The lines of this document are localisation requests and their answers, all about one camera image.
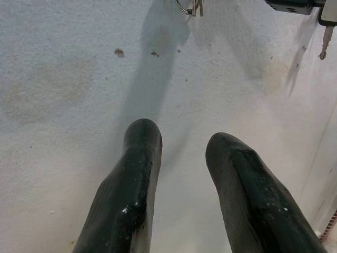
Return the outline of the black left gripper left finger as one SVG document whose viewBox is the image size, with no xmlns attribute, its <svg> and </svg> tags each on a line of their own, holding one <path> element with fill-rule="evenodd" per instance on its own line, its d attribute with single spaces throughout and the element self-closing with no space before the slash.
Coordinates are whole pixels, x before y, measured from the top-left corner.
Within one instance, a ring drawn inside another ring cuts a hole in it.
<svg viewBox="0 0 337 253">
<path fill-rule="evenodd" d="M 127 128 L 123 153 L 99 186 L 72 253 L 150 253 L 162 136 L 149 119 Z"/>
</svg>

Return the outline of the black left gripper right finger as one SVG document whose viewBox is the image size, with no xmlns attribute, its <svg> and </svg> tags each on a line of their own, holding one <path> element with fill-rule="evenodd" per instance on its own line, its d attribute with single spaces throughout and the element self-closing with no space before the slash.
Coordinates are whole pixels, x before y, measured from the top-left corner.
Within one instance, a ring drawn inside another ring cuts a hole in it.
<svg viewBox="0 0 337 253">
<path fill-rule="evenodd" d="M 205 158 L 232 253 L 328 253 L 288 189 L 247 144 L 219 132 Z"/>
</svg>

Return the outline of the small silver keys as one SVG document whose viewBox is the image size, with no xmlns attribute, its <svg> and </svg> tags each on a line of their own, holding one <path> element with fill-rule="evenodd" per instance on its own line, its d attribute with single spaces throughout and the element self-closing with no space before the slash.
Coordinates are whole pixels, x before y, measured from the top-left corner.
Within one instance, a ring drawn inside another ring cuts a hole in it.
<svg viewBox="0 0 337 253">
<path fill-rule="evenodd" d="M 199 11 L 200 17 L 203 16 L 203 1 L 202 0 L 192 0 L 192 16 L 195 17 Z"/>
</svg>

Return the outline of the red brick-patterned strip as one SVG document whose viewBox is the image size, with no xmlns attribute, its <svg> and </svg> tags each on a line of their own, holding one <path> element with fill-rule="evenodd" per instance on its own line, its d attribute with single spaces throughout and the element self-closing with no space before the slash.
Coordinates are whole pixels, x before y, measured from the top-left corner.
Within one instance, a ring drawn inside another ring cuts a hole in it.
<svg viewBox="0 0 337 253">
<path fill-rule="evenodd" d="M 320 242 L 324 242 L 327 240 L 336 222 L 337 222 L 337 210 L 334 212 L 328 224 L 326 225 L 324 232 L 320 235 L 319 237 Z"/>
</svg>

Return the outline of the black key fob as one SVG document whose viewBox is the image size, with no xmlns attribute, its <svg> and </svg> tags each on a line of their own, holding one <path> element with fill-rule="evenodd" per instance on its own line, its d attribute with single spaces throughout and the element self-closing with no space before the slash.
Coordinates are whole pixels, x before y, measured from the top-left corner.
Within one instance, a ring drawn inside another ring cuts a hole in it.
<svg viewBox="0 0 337 253">
<path fill-rule="evenodd" d="M 280 12 L 310 15 L 314 0 L 264 0 L 271 8 Z"/>
</svg>

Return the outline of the black-headed car key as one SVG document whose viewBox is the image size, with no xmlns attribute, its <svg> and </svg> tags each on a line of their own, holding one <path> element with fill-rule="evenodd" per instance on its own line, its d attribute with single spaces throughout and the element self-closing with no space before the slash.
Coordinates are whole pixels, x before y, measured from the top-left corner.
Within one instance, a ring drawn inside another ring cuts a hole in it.
<svg viewBox="0 0 337 253">
<path fill-rule="evenodd" d="M 325 26 L 322 51 L 319 55 L 320 60 L 324 60 L 333 30 L 337 26 L 337 0 L 325 0 L 324 7 L 319 13 L 319 24 Z"/>
</svg>

